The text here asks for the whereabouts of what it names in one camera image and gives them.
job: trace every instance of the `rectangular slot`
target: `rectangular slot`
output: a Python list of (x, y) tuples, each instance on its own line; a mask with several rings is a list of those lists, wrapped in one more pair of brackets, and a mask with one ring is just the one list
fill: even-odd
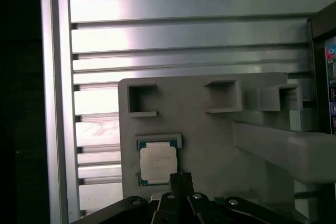
[(297, 87), (280, 88), (280, 109), (281, 110), (296, 110), (298, 104)]
[(227, 113), (243, 110), (242, 91), (238, 80), (213, 80), (209, 88), (211, 108), (206, 113)]
[(155, 83), (128, 86), (129, 115), (131, 117), (157, 116), (153, 101), (157, 100)]
[(329, 97), (331, 102), (336, 102), (336, 88), (329, 88)]
[(280, 84), (259, 90), (259, 111), (302, 110), (302, 92), (297, 84)]

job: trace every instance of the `screw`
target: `screw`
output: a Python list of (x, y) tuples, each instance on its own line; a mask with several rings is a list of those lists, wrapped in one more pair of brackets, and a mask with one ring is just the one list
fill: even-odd
[(231, 199), (229, 200), (229, 204), (234, 206), (238, 204), (238, 201), (236, 201), (235, 199)]
[(200, 194), (194, 194), (193, 197), (194, 197), (195, 199), (200, 199), (200, 198), (202, 197), (202, 195), (200, 195)]
[(138, 205), (138, 204), (141, 204), (141, 201), (139, 201), (139, 200), (137, 199), (137, 200), (133, 201), (132, 204), (133, 204), (133, 205)]

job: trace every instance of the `gray plastic holder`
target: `gray plastic holder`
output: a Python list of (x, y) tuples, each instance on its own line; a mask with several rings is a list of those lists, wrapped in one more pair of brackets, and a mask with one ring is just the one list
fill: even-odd
[(234, 123), (234, 145), (287, 170), (304, 184), (336, 182), (336, 137)]

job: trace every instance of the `metal frame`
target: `metal frame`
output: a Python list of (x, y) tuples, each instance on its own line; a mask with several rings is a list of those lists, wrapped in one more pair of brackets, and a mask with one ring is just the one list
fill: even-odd
[[(336, 35), (336, 2), (308, 19), (308, 38), (313, 62), (317, 101), (318, 131), (331, 134), (329, 95), (327, 85), (324, 41)], [(330, 223), (336, 219), (335, 185), (326, 184), (318, 188), (317, 196), (319, 223)]]
[(80, 218), (69, 0), (41, 0), (50, 223)]

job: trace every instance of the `metal slat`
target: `metal slat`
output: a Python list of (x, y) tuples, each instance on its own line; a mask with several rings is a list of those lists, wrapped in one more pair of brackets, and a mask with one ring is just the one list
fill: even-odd
[(113, 113), (118, 110), (118, 90), (116, 87), (106, 90), (75, 92), (76, 115)]
[(103, 178), (103, 177), (121, 177), (121, 165), (97, 165), (83, 166), (78, 168), (78, 177), (85, 178)]
[[(303, 90), (309, 90), (311, 86), (310, 79), (291, 79), (289, 83), (298, 83), (302, 86)], [(76, 105), (77, 111), (85, 111), (87, 114), (98, 113), (111, 113), (118, 112), (118, 92), (114, 89), (96, 90), (96, 91), (77, 91), (76, 92)], [(302, 94), (304, 101), (311, 100), (312, 97), (309, 92)], [(78, 144), (86, 143), (115, 143), (117, 137), (120, 137), (117, 133), (119, 124), (114, 121), (106, 121), (101, 123), (78, 123), (77, 127), (81, 126), (81, 131), (78, 135)]]
[(72, 31), (72, 50), (79, 54), (159, 48), (295, 44), (306, 42), (305, 25), (305, 19), (289, 19), (79, 29)]
[(79, 55), (73, 61), (73, 70), (79, 72), (112, 71), (127, 69), (148, 69), (159, 67), (183, 67), (201, 65), (232, 65), (268, 62), (306, 61), (306, 48), (296, 49), (212, 49), (183, 50), (173, 52), (127, 52), (123, 54), (105, 53), (91, 58), (86, 54)]
[(119, 118), (111, 121), (76, 123), (76, 132), (78, 147), (120, 145)]
[(307, 15), (334, 0), (71, 0), (71, 21)]
[(75, 84), (119, 82), (125, 78), (145, 78), (164, 76), (194, 76), (206, 74), (231, 74), (231, 73), (261, 73), (283, 72), (296, 73), (309, 71), (308, 61), (281, 62), (281, 63), (250, 63), (246, 65), (212, 65), (183, 68), (161, 68), (132, 71), (110, 71), (96, 73), (77, 73), (74, 75)]
[(122, 200), (122, 184), (79, 186), (80, 210), (101, 209)]
[(121, 163), (120, 152), (81, 153), (77, 156), (79, 165)]

